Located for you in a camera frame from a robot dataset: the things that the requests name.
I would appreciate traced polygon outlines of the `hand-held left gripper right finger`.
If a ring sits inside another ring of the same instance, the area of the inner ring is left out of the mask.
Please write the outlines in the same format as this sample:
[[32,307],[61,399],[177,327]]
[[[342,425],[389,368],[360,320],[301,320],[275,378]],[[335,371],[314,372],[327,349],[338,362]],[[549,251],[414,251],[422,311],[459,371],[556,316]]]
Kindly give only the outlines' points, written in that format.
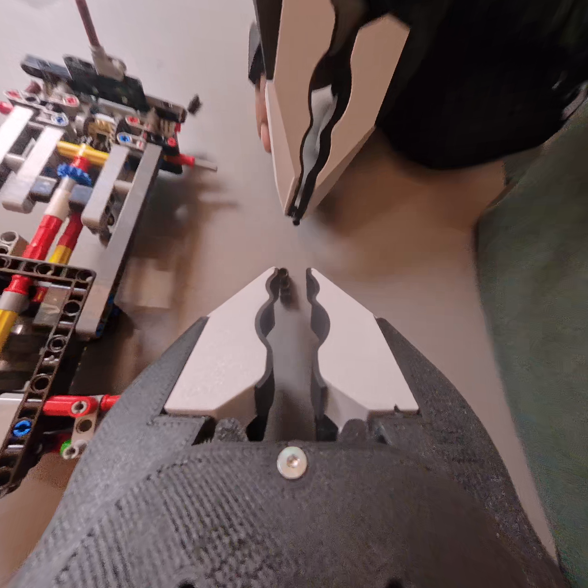
[[306,270],[311,329],[318,338],[311,400],[318,440],[344,426],[420,412],[376,316],[315,268]]

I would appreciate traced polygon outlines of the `person's green clothing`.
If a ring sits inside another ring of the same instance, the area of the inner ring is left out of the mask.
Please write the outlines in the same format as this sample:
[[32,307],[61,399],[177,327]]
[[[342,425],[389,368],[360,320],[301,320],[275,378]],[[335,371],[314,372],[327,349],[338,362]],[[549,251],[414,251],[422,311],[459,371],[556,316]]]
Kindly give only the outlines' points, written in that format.
[[477,226],[504,393],[571,587],[587,587],[587,100]]

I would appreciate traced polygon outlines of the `dark red rod with grey end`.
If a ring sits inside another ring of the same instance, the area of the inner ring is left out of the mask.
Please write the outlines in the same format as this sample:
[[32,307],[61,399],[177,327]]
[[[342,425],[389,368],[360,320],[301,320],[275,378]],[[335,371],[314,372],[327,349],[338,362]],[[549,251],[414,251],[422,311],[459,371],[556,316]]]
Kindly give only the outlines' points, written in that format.
[[125,63],[119,58],[109,55],[100,43],[87,2],[75,1],[75,3],[88,38],[96,71],[103,77],[122,82],[126,75]]

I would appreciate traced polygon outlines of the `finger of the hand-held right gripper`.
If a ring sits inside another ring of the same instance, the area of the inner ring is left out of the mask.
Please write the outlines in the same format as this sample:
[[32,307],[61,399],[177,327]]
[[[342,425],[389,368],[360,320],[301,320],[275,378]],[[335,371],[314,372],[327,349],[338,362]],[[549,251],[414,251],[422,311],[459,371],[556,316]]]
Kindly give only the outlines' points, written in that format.
[[331,191],[373,133],[408,39],[409,27],[387,13],[361,26],[334,72],[332,103],[313,123],[304,148],[296,208],[308,216]]
[[334,47],[336,1],[283,1],[266,110],[275,185],[283,213],[306,218],[325,197],[319,174],[332,147],[337,99],[319,117],[312,85]]

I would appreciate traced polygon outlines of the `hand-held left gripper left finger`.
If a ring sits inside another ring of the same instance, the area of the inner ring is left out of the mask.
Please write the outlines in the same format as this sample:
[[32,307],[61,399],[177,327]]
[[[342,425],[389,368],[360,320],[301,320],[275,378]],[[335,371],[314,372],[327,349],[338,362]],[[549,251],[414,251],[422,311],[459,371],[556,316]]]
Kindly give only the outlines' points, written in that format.
[[235,419],[249,440],[265,437],[275,397],[273,352],[281,275],[270,267],[210,312],[164,412]]

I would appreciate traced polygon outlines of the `person's right hand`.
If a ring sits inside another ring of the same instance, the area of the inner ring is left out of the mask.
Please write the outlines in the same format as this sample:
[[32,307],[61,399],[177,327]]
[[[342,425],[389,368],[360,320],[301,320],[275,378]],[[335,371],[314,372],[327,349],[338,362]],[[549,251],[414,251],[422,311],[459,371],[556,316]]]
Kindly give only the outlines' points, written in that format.
[[256,116],[256,128],[258,137],[261,140],[263,149],[267,153],[271,153],[269,120],[266,106],[266,77],[262,75],[259,81],[255,84],[254,89],[254,105]]

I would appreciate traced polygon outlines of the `lego car chassis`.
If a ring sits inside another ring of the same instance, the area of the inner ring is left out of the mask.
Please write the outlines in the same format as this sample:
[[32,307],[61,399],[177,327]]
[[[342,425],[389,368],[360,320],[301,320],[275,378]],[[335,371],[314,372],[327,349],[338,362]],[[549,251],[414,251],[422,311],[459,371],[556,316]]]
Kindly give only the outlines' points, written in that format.
[[1,212],[42,206],[30,239],[1,231],[1,497],[47,453],[81,457],[118,395],[73,388],[115,296],[159,172],[208,163],[180,151],[185,107],[93,60],[26,55],[1,99]]

